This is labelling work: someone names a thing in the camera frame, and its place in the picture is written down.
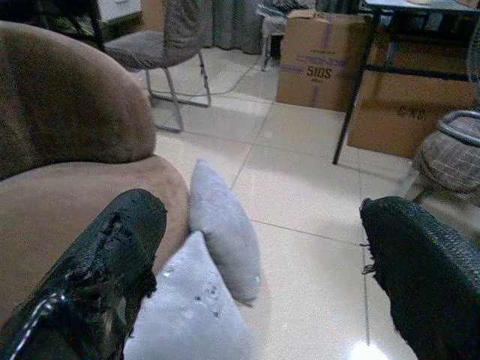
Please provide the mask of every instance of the light blue pillow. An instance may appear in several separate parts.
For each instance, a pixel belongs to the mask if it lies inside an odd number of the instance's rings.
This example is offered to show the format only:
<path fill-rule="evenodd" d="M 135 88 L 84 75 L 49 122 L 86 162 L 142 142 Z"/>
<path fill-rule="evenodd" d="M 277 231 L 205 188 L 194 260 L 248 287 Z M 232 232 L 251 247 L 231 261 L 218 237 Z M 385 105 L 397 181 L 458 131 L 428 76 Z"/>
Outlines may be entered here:
<path fill-rule="evenodd" d="M 260 291 L 260 247 L 240 203 L 222 178 L 199 160 L 190 184 L 188 225 L 201 231 L 233 298 L 248 304 Z"/>
<path fill-rule="evenodd" d="M 201 232 L 190 235 L 157 276 L 124 348 L 125 360 L 254 360 L 254 337 L 235 306 Z"/>

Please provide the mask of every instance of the chair armrest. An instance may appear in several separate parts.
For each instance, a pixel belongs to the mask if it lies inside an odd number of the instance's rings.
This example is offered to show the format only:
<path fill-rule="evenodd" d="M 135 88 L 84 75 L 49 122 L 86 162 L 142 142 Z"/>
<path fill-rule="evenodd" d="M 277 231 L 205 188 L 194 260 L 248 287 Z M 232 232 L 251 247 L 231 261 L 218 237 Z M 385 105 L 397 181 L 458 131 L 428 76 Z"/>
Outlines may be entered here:
<path fill-rule="evenodd" d="M 438 121 L 438 129 L 445 135 L 449 135 L 462 143 L 480 148 L 480 139 L 476 136 L 472 136 L 462 130 L 455 129 L 450 125 L 456 119 L 468 117 L 480 121 L 480 112 L 474 110 L 457 110 L 449 112 Z"/>

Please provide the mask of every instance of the chair backrest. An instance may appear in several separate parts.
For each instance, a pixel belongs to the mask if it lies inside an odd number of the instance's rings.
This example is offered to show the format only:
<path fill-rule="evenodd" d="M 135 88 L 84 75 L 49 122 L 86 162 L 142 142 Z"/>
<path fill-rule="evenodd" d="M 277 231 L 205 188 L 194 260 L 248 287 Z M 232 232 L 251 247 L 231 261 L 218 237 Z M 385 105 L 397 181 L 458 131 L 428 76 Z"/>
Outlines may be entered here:
<path fill-rule="evenodd" d="M 155 148 L 148 98 L 77 40 L 0 21 L 0 180 L 65 161 L 124 163 Z"/>
<path fill-rule="evenodd" d="M 212 12 L 212 0 L 167 1 L 163 30 L 166 59 L 187 59 L 202 49 L 211 17 L 209 12 Z"/>

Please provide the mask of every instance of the white tile floor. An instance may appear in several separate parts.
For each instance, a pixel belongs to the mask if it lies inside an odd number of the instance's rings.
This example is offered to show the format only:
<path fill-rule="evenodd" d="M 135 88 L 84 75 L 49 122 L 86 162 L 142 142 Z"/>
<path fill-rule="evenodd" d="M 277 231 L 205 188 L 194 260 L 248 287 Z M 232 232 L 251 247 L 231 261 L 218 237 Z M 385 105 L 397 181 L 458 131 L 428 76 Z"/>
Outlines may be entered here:
<path fill-rule="evenodd" d="M 241 313 L 256 333 L 259 359 L 416 359 L 394 330 L 388 298 L 361 274 L 371 260 L 359 246 L 360 202 L 393 194 L 408 161 L 346 146 L 333 166 L 343 113 L 275 103 L 278 66 L 262 72 L 257 56 L 203 53 L 212 92 L 237 86 L 208 109 L 183 106 L 186 131 L 158 132 L 156 153 L 186 182 L 205 158 L 252 219 L 264 276 L 254 308 Z M 204 92 L 197 64 L 172 70 L 177 91 L 190 97 Z M 153 75 L 154 88 L 166 91 L 161 71 Z M 174 124 L 171 103 L 158 101 L 154 114 L 158 124 Z M 480 244 L 477 208 L 445 195 L 425 206 Z"/>

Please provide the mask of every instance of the brown sofa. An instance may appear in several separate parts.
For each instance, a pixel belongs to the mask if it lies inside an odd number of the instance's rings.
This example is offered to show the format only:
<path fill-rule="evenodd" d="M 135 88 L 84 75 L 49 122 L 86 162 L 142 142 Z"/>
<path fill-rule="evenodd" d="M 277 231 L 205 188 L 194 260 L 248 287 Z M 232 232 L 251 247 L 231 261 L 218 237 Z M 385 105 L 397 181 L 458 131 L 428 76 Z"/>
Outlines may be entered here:
<path fill-rule="evenodd" d="M 102 52 L 28 25 L 0 22 L 0 54 L 0 324 L 131 188 L 168 211 L 158 273 L 188 234 L 188 189 L 153 155 L 142 89 Z"/>

